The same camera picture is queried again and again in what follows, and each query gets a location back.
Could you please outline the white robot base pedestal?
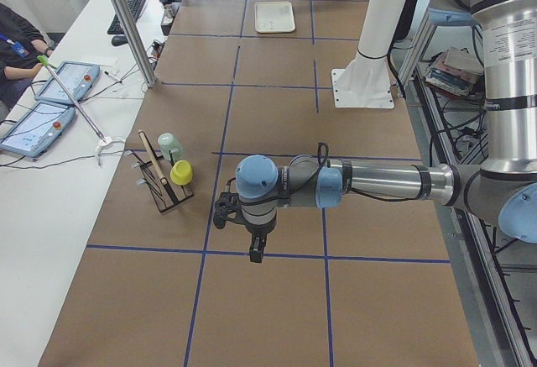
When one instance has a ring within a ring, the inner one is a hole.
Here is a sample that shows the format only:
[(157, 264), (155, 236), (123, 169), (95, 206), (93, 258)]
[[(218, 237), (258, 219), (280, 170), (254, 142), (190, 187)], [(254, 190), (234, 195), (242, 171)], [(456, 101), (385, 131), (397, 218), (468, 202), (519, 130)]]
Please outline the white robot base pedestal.
[(388, 59), (405, 3), (369, 0), (355, 58), (346, 68), (331, 71), (337, 108), (394, 108)]

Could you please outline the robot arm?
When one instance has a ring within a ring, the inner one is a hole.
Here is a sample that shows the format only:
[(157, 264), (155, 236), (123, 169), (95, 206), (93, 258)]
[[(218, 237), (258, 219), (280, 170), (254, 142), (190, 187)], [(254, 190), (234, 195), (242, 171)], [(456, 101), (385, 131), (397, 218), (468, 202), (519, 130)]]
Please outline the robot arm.
[(252, 155), (236, 170), (231, 204), (214, 224), (245, 226), (263, 259), (279, 207), (336, 207), (353, 192), (386, 202), (432, 200), (536, 240), (536, 0), (430, 0), (432, 14), (472, 18), (483, 31), (488, 156), (480, 165), (370, 165), (301, 155), (285, 167)]

